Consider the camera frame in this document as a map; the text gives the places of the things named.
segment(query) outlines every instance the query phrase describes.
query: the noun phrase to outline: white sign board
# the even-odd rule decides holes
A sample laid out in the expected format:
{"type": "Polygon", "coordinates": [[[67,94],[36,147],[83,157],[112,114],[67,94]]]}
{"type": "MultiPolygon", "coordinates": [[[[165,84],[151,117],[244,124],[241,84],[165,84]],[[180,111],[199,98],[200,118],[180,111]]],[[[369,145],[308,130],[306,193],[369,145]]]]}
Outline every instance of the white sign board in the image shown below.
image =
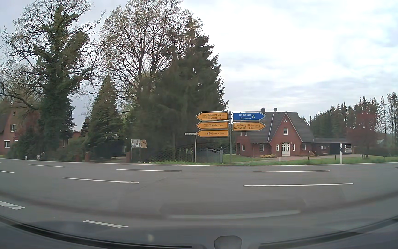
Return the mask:
{"type": "Polygon", "coordinates": [[[131,148],[141,148],[141,140],[140,139],[132,139],[131,140],[131,148]]]}

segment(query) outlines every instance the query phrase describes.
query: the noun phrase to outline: white door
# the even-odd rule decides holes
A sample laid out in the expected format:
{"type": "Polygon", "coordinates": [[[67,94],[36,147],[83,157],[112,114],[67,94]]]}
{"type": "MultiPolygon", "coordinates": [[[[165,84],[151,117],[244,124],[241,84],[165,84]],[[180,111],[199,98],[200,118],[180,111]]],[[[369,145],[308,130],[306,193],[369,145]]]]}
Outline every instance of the white door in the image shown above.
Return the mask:
{"type": "Polygon", "coordinates": [[[290,143],[282,143],[282,156],[290,155],[290,143]]]}

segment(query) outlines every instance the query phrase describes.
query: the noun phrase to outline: yellow direction sign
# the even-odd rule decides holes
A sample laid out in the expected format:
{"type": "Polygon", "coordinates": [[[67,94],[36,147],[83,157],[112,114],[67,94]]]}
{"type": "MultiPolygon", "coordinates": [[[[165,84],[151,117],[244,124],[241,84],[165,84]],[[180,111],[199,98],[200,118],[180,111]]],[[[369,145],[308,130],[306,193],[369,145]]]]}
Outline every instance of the yellow direction sign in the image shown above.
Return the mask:
{"type": "Polygon", "coordinates": [[[200,121],[226,121],[228,120],[228,112],[201,112],[196,115],[200,121]]]}
{"type": "Polygon", "coordinates": [[[199,137],[226,137],[228,136],[228,130],[200,130],[196,133],[199,137]]]}
{"type": "Polygon", "coordinates": [[[233,131],[260,131],[265,128],[265,125],[261,122],[240,122],[233,123],[233,131]]]}
{"type": "Polygon", "coordinates": [[[199,129],[228,129],[228,122],[200,122],[196,127],[199,129]]]}

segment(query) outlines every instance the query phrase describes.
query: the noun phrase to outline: direction sign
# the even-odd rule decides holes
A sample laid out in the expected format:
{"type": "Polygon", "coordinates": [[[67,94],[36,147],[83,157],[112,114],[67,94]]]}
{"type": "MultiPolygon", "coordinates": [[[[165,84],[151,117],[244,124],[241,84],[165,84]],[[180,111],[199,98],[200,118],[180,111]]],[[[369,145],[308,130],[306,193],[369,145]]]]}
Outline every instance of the direction sign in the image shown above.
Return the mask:
{"type": "Polygon", "coordinates": [[[228,122],[200,122],[196,127],[199,129],[228,129],[228,122]]]}
{"type": "Polygon", "coordinates": [[[233,131],[260,131],[265,128],[265,125],[261,122],[238,122],[233,123],[233,131]]]}
{"type": "Polygon", "coordinates": [[[199,137],[226,137],[228,130],[200,130],[197,132],[199,137]]]}
{"type": "Polygon", "coordinates": [[[228,120],[228,112],[201,112],[196,115],[200,121],[226,121],[228,120]]]}
{"type": "Polygon", "coordinates": [[[232,113],[233,121],[259,121],[265,117],[261,112],[232,113]]]}

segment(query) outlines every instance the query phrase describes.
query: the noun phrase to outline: windshield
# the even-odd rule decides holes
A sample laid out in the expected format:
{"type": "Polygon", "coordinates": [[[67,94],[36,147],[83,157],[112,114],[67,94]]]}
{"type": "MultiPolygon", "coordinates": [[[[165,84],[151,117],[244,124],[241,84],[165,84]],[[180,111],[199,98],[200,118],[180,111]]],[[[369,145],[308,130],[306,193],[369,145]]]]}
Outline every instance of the windshield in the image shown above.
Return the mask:
{"type": "Polygon", "coordinates": [[[387,220],[398,4],[0,0],[0,248],[338,243],[387,220]]]}

